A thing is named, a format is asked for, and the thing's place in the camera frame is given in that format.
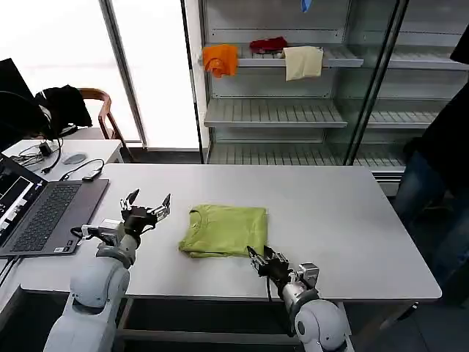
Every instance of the wooden chair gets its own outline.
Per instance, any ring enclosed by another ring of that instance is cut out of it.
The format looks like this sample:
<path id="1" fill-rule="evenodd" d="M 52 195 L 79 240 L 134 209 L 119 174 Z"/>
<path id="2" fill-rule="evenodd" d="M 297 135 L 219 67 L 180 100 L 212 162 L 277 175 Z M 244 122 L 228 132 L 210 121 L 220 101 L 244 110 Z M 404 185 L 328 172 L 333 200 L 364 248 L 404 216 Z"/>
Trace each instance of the wooden chair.
<path id="1" fill-rule="evenodd" d="M 119 139 L 122 143 L 122 147 L 128 154 L 130 162 L 134 163 L 135 158 L 133 157 L 132 153 L 130 152 L 129 148 L 125 144 L 125 140 L 120 133 L 119 127 L 117 127 L 116 120 L 111 114 L 111 97 L 109 94 L 103 92 L 102 90 L 95 89 L 95 88 L 78 88 L 80 91 L 81 96 L 83 99 L 92 99 L 92 100 L 101 100 L 103 102 L 103 107 L 100 110 L 98 115 L 98 121 L 101 127 L 101 131 L 103 132 L 103 136 L 105 139 Z M 109 120 L 112 126 L 112 132 L 109 133 L 109 129 L 106 126 L 106 119 Z"/>

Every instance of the person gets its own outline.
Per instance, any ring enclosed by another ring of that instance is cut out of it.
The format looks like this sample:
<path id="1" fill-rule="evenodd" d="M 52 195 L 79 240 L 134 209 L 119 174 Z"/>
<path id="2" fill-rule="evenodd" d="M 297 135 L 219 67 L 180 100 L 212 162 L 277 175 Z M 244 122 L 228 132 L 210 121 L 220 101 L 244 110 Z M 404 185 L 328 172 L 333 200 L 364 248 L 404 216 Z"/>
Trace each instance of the person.
<path id="1" fill-rule="evenodd" d="M 469 25 L 451 59 L 469 65 Z M 393 202 L 407 229 L 447 191 L 454 196 L 446 236 L 430 268 L 440 285 L 469 259 L 469 82 L 439 113 L 416 144 Z"/>

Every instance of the white shelf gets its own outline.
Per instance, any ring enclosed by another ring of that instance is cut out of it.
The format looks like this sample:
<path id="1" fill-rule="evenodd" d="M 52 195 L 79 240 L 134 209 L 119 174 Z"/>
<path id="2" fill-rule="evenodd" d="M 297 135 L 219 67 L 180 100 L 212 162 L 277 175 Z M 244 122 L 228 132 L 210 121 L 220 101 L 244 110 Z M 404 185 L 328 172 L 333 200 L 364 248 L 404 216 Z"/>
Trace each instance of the white shelf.
<path id="1" fill-rule="evenodd" d="M 235 45 L 238 47 L 238 67 L 285 67 L 285 59 L 279 59 L 277 54 L 253 54 L 249 45 Z M 323 67 L 361 67 L 363 64 L 363 59 L 356 57 L 343 45 L 323 46 L 323 49 Z"/>
<path id="2" fill-rule="evenodd" d="M 328 99 L 211 99 L 205 127 L 219 128 L 343 128 Z"/>
<path id="3" fill-rule="evenodd" d="M 405 170 L 402 146 L 387 144 L 362 144 L 353 165 L 365 166 L 372 172 L 399 172 Z"/>
<path id="4" fill-rule="evenodd" d="M 379 100 L 367 128 L 425 129 L 446 104 L 444 100 Z"/>
<path id="5" fill-rule="evenodd" d="M 394 49 L 389 68 L 469 70 L 469 65 L 449 59 L 453 50 L 454 48 L 400 45 Z"/>
<path id="6" fill-rule="evenodd" d="M 215 143 L 209 164 L 337 165 L 325 145 L 314 143 Z"/>

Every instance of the orange cloth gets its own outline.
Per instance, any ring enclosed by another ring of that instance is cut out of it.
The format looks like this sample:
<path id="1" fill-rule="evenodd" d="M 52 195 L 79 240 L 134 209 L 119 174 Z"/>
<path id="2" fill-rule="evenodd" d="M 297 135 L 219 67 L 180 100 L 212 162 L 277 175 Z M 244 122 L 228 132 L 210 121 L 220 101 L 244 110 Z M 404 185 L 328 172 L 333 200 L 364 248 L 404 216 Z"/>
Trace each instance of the orange cloth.
<path id="1" fill-rule="evenodd" d="M 236 75 L 237 47 L 227 44 L 208 46 L 203 50 L 203 57 L 205 70 L 215 77 Z"/>

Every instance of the white desk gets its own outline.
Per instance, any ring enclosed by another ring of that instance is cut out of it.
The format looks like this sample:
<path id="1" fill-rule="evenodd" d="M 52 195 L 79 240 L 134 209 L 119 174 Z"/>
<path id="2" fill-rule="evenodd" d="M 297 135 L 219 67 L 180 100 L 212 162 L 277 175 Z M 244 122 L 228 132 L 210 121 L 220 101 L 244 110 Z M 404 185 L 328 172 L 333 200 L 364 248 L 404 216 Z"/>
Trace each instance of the white desk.
<path id="1" fill-rule="evenodd" d="M 41 141 L 37 139 L 24 139 L 17 144 L 11 146 L 4 151 L 6 156 L 18 155 L 28 147 L 38 145 Z M 57 148 L 57 141 L 51 144 L 51 149 Z M 120 162 L 122 163 L 122 156 L 120 155 L 120 147 L 122 146 L 121 141 L 116 139 L 64 139 L 64 145 L 62 146 L 62 156 L 59 163 L 49 172 L 48 174 L 41 173 L 41 170 L 54 163 L 57 158 L 57 152 L 53 153 L 49 158 L 46 158 L 43 162 L 31 165 L 28 167 L 31 171 L 42 177 L 47 181 L 57 181 L 65 172 L 68 172 L 83 163 L 86 163 L 92 159 L 103 159 L 105 163 Z M 32 148 L 28 153 L 38 153 L 38 148 Z M 65 165 L 63 161 L 69 156 L 76 153 L 84 153 L 87 155 L 85 161 L 82 161 L 76 165 Z M 100 165 L 99 161 L 91 163 L 90 165 L 84 166 L 82 169 L 77 170 L 73 173 L 73 179 L 80 180 L 84 175 L 88 174 L 91 170 L 98 168 Z"/>
<path id="2" fill-rule="evenodd" d="M 293 264 L 320 267 L 317 288 L 335 301 L 435 300 L 441 290 L 372 174 L 354 166 L 108 164 L 111 180 L 93 218 L 120 219 L 119 200 L 156 206 L 171 193 L 171 214 L 142 236 L 130 296 L 265 300 L 265 281 L 246 258 L 191 259 L 178 242 L 201 203 L 266 207 L 268 243 Z M 73 256 L 23 260 L 5 282 L 1 305 L 25 290 L 68 291 L 70 276 L 96 253 L 87 241 Z"/>

